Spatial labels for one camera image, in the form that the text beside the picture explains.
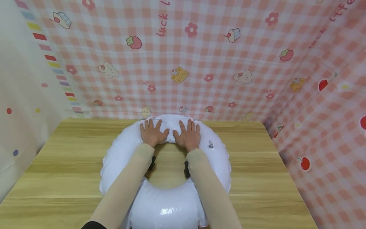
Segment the white inflatable ring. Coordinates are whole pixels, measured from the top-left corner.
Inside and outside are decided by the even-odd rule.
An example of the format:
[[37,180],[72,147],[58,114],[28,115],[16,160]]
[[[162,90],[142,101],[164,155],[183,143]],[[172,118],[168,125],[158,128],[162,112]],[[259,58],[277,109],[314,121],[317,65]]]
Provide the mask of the white inflatable ring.
[[[170,129],[167,142],[175,143],[173,130],[181,134],[179,120],[187,127],[188,119],[182,115],[161,115],[153,118],[154,126],[162,119],[160,131]],[[104,195],[119,173],[129,162],[135,149],[142,143],[140,123],[138,121],[127,127],[113,141],[103,159],[101,170],[100,191]],[[211,128],[200,121],[201,142],[199,144],[208,157],[209,163],[219,178],[226,192],[230,190],[231,165],[225,145]],[[205,227],[208,220],[203,210],[197,190],[191,178],[183,185],[173,189],[154,187],[144,177],[135,200],[121,224],[123,229],[196,229]]]

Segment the bear print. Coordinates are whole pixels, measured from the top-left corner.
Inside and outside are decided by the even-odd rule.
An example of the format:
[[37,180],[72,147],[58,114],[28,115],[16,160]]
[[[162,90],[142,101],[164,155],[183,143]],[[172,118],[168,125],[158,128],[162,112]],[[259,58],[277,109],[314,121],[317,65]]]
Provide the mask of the bear print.
[[294,81],[290,84],[293,93],[297,93],[305,83],[305,78],[295,78]]
[[176,83],[181,83],[183,82],[188,76],[188,72],[186,70],[184,70],[181,67],[177,67],[176,69],[172,70],[172,80],[175,81]]
[[99,71],[104,73],[104,77],[111,79],[112,77],[119,77],[117,70],[108,62],[104,62],[102,65],[98,66]]

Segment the pink flower print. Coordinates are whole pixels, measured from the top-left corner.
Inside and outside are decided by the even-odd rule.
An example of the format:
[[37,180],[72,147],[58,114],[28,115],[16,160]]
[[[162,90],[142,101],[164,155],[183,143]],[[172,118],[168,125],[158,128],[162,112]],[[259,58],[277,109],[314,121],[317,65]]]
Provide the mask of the pink flower print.
[[78,73],[78,71],[76,70],[75,66],[73,65],[66,65],[66,71],[75,75],[76,73]]
[[272,90],[267,90],[266,91],[268,93],[268,95],[266,96],[266,99],[272,99],[275,95],[272,92]]
[[122,101],[122,100],[123,100],[123,97],[122,97],[122,96],[117,95],[117,96],[115,96],[115,100],[116,100],[116,101]]
[[82,0],[81,3],[83,4],[83,6],[88,8],[89,11],[92,11],[95,8],[95,3],[93,2],[93,0]]
[[206,81],[207,83],[213,80],[213,74],[207,74],[206,77],[204,78],[204,81]]
[[280,14],[277,12],[272,12],[269,14],[268,18],[266,18],[264,21],[267,23],[268,26],[274,25],[278,22],[278,16]]
[[230,107],[230,108],[234,108],[234,107],[236,107],[236,103],[235,102],[232,102],[232,103],[229,103],[228,104],[228,107]]
[[154,91],[156,91],[155,85],[149,85],[149,86],[147,87],[147,89],[148,89],[150,92],[154,92]]
[[188,34],[188,37],[195,37],[197,35],[198,26],[190,22],[184,31]]

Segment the checkered fabric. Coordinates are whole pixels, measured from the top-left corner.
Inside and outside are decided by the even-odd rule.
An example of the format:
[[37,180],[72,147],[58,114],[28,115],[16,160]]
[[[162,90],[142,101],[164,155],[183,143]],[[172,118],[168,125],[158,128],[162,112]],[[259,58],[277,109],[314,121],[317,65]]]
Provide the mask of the checkered fabric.
[[365,1],[27,4],[80,112],[261,121],[317,225],[365,228]]

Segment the table surface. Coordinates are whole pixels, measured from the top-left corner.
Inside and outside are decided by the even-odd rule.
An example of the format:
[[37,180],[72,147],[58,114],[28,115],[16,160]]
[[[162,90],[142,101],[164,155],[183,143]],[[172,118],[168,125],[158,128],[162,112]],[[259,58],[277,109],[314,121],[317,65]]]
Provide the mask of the table surface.
[[[66,119],[0,205],[7,229],[78,229],[102,196],[102,159],[112,141],[136,120]],[[233,206],[243,228],[317,228],[264,126],[259,122],[204,122],[226,145]],[[156,148],[149,181],[162,188],[185,182],[184,150]]]

